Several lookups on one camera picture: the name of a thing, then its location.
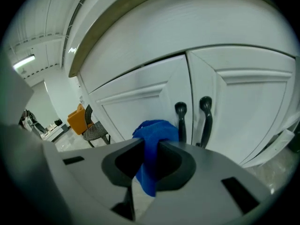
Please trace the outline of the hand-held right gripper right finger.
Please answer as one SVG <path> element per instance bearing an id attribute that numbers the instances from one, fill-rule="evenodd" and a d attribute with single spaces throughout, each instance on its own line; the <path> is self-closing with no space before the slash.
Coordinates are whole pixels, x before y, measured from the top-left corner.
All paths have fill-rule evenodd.
<path id="1" fill-rule="evenodd" d="M 270 196 L 255 176 L 217 152 L 163 141 L 157 154 L 156 196 L 142 224 L 226 224 Z"/>

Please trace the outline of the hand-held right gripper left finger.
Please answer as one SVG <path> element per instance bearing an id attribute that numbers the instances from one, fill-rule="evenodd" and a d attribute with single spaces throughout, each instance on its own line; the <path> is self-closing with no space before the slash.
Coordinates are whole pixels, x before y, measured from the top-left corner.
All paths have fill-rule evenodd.
<path id="1" fill-rule="evenodd" d="M 57 153 L 57 184 L 71 221 L 135 221 L 132 180 L 143 139 Z"/>

